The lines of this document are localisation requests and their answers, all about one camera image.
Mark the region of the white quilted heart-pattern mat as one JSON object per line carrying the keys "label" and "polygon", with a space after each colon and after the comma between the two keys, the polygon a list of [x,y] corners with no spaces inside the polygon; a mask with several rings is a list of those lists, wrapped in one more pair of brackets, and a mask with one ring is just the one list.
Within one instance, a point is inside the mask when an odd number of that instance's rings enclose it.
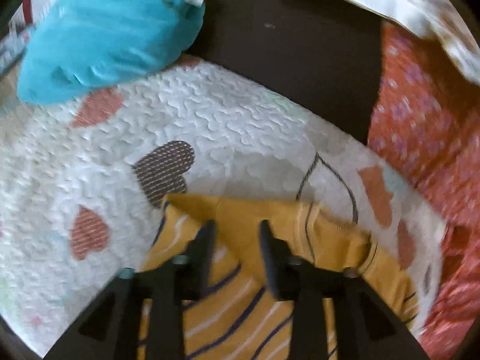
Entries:
{"label": "white quilted heart-pattern mat", "polygon": [[111,278],[148,271],[168,194],[318,203],[371,232],[414,283],[419,336],[445,224],[340,129],[206,62],[49,106],[1,79],[1,316],[39,356]]}

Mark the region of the yellow striped small garment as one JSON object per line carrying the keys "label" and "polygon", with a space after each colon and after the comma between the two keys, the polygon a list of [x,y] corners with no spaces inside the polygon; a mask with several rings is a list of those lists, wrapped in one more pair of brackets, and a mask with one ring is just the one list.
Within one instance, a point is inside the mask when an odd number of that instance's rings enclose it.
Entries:
{"label": "yellow striped small garment", "polygon": [[267,289],[258,234],[263,220],[274,236],[314,266],[335,272],[357,269],[408,327],[418,315],[414,283],[397,259],[371,232],[335,218],[318,203],[171,193],[161,205],[146,270],[182,252],[206,221],[217,227],[207,293],[188,303],[183,314],[188,359],[287,356],[293,307],[276,301]]}

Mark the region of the turquoise pillow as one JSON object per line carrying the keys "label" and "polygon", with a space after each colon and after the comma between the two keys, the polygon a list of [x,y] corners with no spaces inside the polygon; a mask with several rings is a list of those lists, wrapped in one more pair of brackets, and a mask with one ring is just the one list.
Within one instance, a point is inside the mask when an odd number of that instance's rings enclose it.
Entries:
{"label": "turquoise pillow", "polygon": [[28,42],[19,100],[66,102],[176,62],[202,28],[204,0],[58,0]]}

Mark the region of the red floral fabric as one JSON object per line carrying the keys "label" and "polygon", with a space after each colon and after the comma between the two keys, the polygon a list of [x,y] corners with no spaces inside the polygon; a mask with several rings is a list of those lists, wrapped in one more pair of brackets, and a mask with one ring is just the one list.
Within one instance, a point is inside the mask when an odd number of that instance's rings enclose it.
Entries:
{"label": "red floral fabric", "polygon": [[421,343],[432,359],[451,359],[479,316],[479,87],[438,42],[385,23],[368,145],[447,221]]}

